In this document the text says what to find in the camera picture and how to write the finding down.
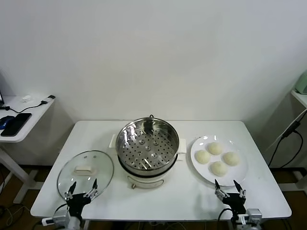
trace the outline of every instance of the computer mouse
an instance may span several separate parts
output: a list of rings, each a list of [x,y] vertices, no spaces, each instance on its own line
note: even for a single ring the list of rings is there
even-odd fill
[[[4,116],[0,119],[0,130],[5,129],[7,124],[12,121],[15,117],[14,116]]]

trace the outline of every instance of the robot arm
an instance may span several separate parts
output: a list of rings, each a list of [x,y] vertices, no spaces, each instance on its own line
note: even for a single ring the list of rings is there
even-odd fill
[[[82,210],[84,206],[90,204],[98,194],[98,185],[96,179],[90,191],[73,195],[76,185],[77,182],[73,183],[68,192],[65,193],[68,210],[57,210],[53,217],[42,219],[43,226],[55,224],[57,227],[64,227],[65,230],[81,229]]]
[[[217,180],[215,180],[215,194],[223,202],[229,205],[233,216],[231,222],[240,230],[258,230],[261,223],[262,214],[259,209],[245,209],[246,190],[243,190],[234,180],[236,189],[239,193],[225,193]]]

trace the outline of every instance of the table leg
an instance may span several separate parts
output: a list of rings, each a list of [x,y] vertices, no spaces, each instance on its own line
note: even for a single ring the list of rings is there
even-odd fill
[[[4,180],[4,183],[2,183],[2,184],[0,185],[0,191],[2,191],[2,190],[4,189],[4,187],[8,184],[8,182],[9,182],[9,180],[11,179],[12,176],[13,176],[13,173],[12,173],[12,172],[10,172],[10,173],[7,175],[7,177],[6,177],[5,180]]]
[[[299,171],[295,171],[293,174],[297,178],[298,182],[278,184],[280,189],[283,192],[303,191],[307,195],[307,176],[303,177]]]
[[[11,171],[18,179],[24,184],[19,190],[14,204],[20,204],[29,189],[40,190],[43,186],[43,182],[36,182],[34,177],[37,174],[37,170],[32,170],[30,174],[27,174],[5,151],[0,148],[0,161],[1,163]]]
[[[233,227],[233,225],[232,225],[231,220],[228,220],[228,221],[227,221],[227,224],[228,224],[228,229],[229,229],[229,230],[234,230],[234,227]]]
[[[83,230],[88,230],[88,227],[90,226],[91,221],[90,220],[86,220],[83,226]]]

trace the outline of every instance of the steamed bun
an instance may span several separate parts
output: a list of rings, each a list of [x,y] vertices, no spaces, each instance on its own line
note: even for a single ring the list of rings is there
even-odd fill
[[[223,155],[223,160],[230,166],[236,166],[240,163],[239,155],[235,152],[227,152]]]
[[[213,155],[220,155],[223,152],[223,147],[218,142],[212,142],[208,145],[208,150]]]
[[[210,153],[205,150],[199,150],[195,154],[196,160],[201,164],[206,164],[210,161]]]
[[[227,166],[221,161],[212,163],[210,167],[213,174],[217,176],[225,176],[228,171]]]

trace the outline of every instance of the glass lid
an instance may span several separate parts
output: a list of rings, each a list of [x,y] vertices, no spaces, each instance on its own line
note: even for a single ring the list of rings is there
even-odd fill
[[[65,193],[76,182],[73,194],[87,193],[97,179],[97,197],[108,187],[113,173],[113,161],[106,153],[97,150],[82,152],[63,166],[57,181],[58,192],[65,199]]]

